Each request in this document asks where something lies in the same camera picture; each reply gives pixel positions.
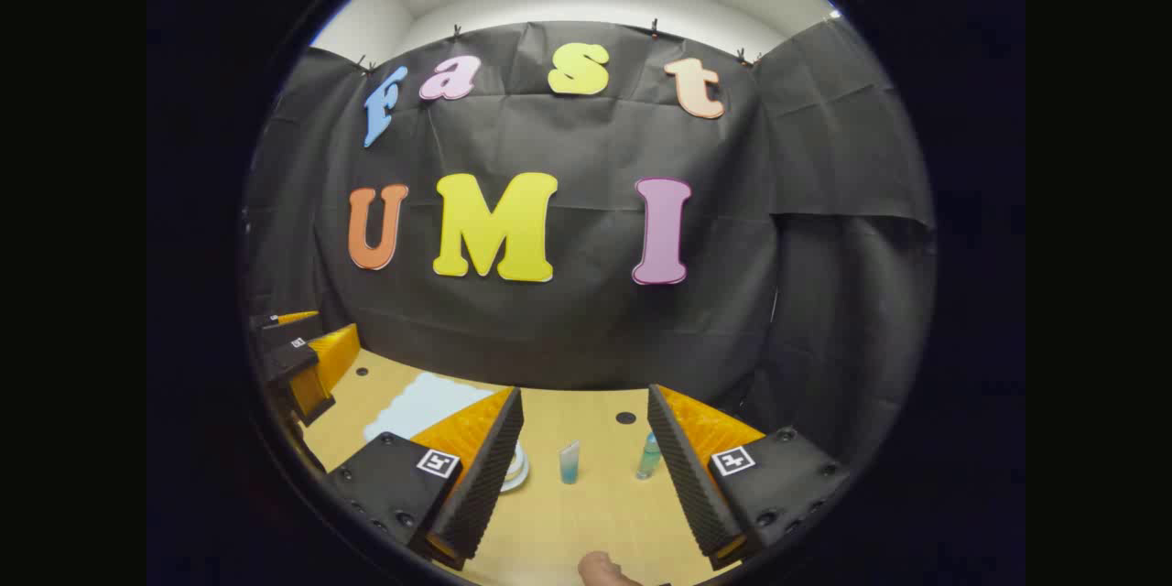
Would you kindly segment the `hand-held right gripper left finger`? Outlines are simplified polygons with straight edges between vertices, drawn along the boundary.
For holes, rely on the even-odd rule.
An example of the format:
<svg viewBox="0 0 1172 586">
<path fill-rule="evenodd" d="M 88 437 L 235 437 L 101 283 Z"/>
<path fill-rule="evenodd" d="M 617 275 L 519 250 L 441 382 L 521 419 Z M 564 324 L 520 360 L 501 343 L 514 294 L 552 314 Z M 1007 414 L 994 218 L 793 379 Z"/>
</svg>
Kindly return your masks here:
<svg viewBox="0 0 1172 586">
<path fill-rule="evenodd" d="M 411 440 L 379 432 L 327 482 L 381 543 L 461 570 L 481 547 L 523 425 L 522 390 L 503 387 Z"/>
</svg>

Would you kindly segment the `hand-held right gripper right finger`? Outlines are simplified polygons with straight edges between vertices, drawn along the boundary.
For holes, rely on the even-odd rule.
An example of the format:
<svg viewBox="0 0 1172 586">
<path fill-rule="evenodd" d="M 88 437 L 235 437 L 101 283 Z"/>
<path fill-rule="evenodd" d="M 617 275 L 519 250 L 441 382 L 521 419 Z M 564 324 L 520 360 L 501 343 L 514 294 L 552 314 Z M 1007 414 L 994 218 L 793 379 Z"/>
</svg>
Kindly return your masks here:
<svg viewBox="0 0 1172 586">
<path fill-rule="evenodd" d="M 647 394 L 686 522 L 715 570 L 786 544 L 849 482 L 844 462 L 791 427 L 763 432 L 662 384 Z"/>
</svg>

